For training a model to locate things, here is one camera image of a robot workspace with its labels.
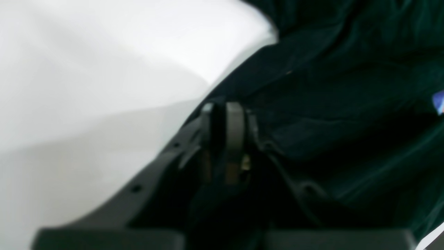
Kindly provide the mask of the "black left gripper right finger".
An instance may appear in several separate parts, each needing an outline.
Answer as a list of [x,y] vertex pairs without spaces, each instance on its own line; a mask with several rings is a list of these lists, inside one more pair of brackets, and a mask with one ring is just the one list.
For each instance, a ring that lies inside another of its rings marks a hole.
[[255,115],[237,102],[225,105],[227,185],[265,190],[268,229],[262,250],[413,250],[406,229],[373,226],[340,206],[313,179],[261,142]]

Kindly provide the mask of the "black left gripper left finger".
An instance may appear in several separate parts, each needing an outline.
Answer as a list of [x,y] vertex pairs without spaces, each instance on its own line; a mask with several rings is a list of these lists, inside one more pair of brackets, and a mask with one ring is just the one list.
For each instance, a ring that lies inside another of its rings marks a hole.
[[185,250],[184,233],[146,227],[155,222],[176,184],[190,187],[212,181],[210,145],[214,103],[181,128],[155,160],[149,163],[109,201],[65,226],[41,229],[34,250]]

